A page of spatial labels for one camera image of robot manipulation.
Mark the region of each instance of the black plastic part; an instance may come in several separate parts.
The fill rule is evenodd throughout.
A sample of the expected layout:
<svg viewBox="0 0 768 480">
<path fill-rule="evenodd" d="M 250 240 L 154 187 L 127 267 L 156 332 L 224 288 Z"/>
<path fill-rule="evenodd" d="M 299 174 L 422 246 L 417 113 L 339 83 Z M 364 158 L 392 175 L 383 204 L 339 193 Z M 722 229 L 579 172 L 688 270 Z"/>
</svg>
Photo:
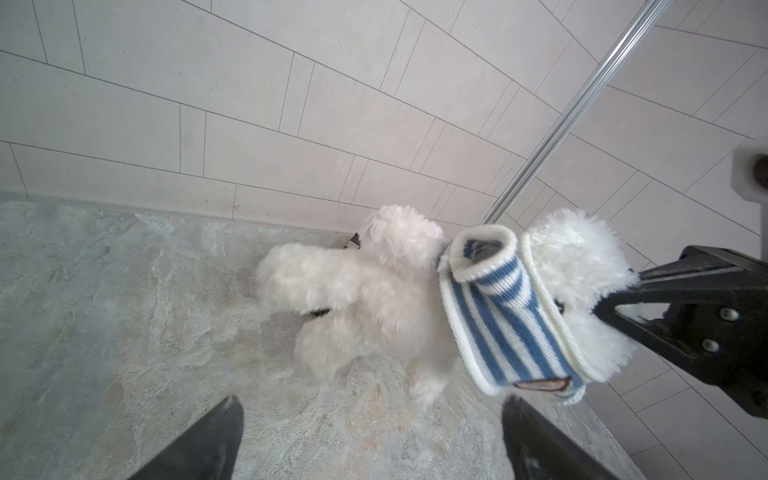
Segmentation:
<svg viewBox="0 0 768 480">
<path fill-rule="evenodd" d="M 519 397 L 505 402 L 502 428 L 515 480 L 618 480 Z"/>
<path fill-rule="evenodd" d="M 129 480 L 230 480 L 243 438 L 243 406 L 229 396 Z"/>
<path fill-rule="evenodd" d="M 692 376 L 719 386 L 751 415 L 768 419 L 768 264 L 733 250 L 686 247 L 680 260 L 640 273 L 594 314 Z M 669 303 L 661 319 L 638 322 L 620 305 Z M 738 312 L 735 320 L 720 315 Z M 717 343 L 707 351 L 703 343 Z"/>
</svg>

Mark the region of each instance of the blue and white striped knit sweater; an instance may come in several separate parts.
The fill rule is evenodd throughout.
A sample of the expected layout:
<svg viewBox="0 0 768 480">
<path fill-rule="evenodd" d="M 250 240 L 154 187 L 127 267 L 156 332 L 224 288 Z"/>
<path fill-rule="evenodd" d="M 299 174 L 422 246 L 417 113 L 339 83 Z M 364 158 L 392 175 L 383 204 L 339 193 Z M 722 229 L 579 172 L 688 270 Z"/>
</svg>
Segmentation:
<svg viewBox="0 0 768 480">
<path fill-rule="evenodd" d="M 501 225 L 457 235 L 438 266 L 443 306 L 483 393 L 516 386 L 577 402 L 589 378 L 574 367 L 577 347 L 535 272 L 527 237 L 522 243 L 528 255 L 518 255 L 515 234 Z"/>
</svg>

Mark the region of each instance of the white fluffy fur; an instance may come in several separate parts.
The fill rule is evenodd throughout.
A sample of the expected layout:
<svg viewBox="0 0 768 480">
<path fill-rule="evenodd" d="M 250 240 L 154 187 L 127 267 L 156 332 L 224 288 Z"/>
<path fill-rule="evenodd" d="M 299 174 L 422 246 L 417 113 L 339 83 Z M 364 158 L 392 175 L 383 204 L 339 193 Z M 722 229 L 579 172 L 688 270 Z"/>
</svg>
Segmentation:
<svg viewBox="0 0 768 480">
<path fill-rule="evenodd" d="M 411 207 L 383 207 L 364 226 L 361 250 L 288 244 L 259 265 L 260 300 L 280 311 L 330 307 L 302 327 L 294 356 L 319 379 L 358 356 L 410 359 L 407 389 L 429 405 L 458 357 L 439 292 L 436 264 L 448 243 L 442 229 Z M 600 220 L 561 211 L 531 233 L 539 275 L 566 305 L 565 319 L 590 367 L 610 377 L 633 343 L 591 315 L 605 294 L 631 284 L 613 233 Z"/>
</svg>

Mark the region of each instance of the marbled surface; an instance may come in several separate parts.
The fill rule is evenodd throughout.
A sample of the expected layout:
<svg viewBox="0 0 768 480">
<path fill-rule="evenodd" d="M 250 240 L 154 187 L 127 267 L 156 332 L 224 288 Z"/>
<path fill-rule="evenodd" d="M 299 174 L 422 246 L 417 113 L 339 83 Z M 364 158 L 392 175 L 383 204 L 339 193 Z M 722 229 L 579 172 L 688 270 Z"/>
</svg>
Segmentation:
<svg viewBox="0 0 768 480">
<path fill-rule="evenodd" d="M 329 385 L 295 368 L 300 316 L 251 297 L 268 249 L 349 235 L 0 203 L 0 478 L 125 478 L 237 394 L 234 478 L 512 478 L 500 399 L 458 367 L 411 410 L 398 360 L 358 359 Z M 627 480 L 643 478 L 585 403 L 531 397 Z"/>
</svg>

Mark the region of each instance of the white plush toy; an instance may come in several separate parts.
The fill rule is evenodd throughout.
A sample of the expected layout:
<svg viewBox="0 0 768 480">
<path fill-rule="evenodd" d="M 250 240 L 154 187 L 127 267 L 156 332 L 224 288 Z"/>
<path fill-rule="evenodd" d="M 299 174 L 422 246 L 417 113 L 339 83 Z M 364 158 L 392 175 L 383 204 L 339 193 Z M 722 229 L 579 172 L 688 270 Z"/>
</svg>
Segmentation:
<svg viewBox="0 0 768 480">
<path fill-rule="evenodd" d="M 634 350 L 591 313 L 637 281 L 602 220 L 560 210 L 521 239 L 483 225 L 449 242 L 411 207 L 390 206 L 360 240 L 361 250 L 281 245 L 257 271 L 265 305 L 331 309 L 304 324 L 294 349 L 319 379 L 358 356 L 409 359 L 408 394 L 428 406 L 461 356 L 486 394 L 517 387 L 575 402 Z"/>
</svg>

